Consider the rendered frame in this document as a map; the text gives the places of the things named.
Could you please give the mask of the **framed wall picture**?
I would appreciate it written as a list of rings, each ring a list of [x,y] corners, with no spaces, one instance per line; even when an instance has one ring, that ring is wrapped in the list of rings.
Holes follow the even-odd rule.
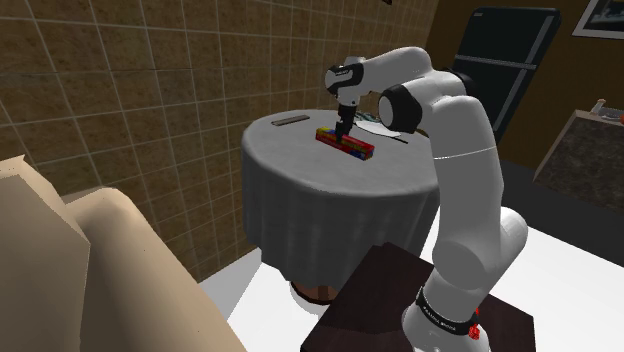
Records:
[[[624,40],[624,0],[590,0],[572,35]]]

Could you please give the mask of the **red long box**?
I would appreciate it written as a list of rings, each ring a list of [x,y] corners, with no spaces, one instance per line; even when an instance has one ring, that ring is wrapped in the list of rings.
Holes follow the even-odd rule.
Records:
[[[373,145],[349,135],[343,135],[338,139],[335,130],[326,126],[316,130],[315,139],[360,160],[370,159],[375,150]]]

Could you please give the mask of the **black refrigerator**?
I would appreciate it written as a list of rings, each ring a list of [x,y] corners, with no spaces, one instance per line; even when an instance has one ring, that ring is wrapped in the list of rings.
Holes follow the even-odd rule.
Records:
[[[561,24],[555,8],[475,9],[448,70],[482,103],[502,139]]]

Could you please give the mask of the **beige sofa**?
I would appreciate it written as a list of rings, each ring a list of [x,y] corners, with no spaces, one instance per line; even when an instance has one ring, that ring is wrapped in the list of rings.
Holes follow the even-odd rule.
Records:
[[[0,352],[246,352],[117,189],[60,196],[0,161]]]

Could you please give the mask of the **grey flat remote control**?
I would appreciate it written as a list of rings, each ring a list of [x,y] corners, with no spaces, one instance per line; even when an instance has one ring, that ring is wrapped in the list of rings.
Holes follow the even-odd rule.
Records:
[[[310,119],[310,116],[304,114],[304,115],[297,115],[297,116],[277,119],[277,120],[271,121],[271,124],[273,126],[284,126],[284,125],[288,125],[288,124],[292,124],[296,122],[305,121],[308,119]]]

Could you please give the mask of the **dark stone counter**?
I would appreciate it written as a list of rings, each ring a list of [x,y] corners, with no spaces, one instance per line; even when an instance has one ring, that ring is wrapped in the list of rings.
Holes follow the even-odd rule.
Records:
[[[533,182],[624,215],[624,109],[605,103],[572,113]]]

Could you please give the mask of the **round table with grey cloth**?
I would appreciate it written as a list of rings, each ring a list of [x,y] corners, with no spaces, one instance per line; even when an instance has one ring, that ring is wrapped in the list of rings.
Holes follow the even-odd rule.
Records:
[[[310,119],[284,126],[271,121]],[[374,245],[420,255],[440,196],[429,140],[355,127],[375,147],[360,160],[315,139],[334,110],[294,110],[252,122],[241,138],[242,220],[263,263],[312,300],[330,301]]]

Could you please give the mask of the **dark brown robot stand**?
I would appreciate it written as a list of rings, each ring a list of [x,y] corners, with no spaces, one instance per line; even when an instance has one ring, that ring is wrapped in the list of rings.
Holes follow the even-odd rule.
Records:
[[[302,343],[300,352],[413,352],[401,316],[433,265],[374,245]],[[536,352],[533,317],[493,295],[479,306],[492,352]]]

